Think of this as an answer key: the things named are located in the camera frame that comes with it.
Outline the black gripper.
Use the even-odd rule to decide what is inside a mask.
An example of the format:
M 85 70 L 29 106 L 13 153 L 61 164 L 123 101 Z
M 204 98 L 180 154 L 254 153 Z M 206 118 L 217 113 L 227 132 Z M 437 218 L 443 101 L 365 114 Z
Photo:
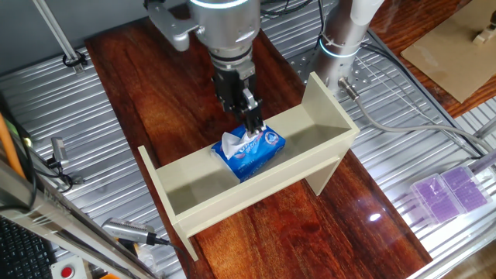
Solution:
M 265 130 L 260 101 L 257 101 L 253 95 L 256 79 L 255 74 L 242 78 L 238 71 L 220 69 L 215 69 L 212 78 L 215 95 L 224 111 L 231 112 L 235 120 L 242 123 L 249 134 L 257 134 Z

